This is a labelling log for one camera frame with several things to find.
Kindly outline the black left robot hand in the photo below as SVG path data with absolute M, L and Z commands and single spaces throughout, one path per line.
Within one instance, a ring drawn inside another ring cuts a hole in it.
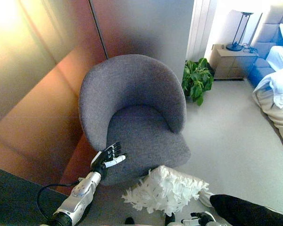
M 121 153 L 121 143 L 116 142 L 96 154 L 91 161 L 91 170 L 95 171 L 112 167 L 126 158 L 127 154 Z

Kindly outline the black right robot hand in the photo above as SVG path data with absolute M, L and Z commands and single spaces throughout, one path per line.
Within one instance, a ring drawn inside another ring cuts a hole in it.
M 213 215 L 208 212 L 192 212 L 190 219 L 182 219 L 184 226 L 205 226 L 208 222 L 216 222 Z

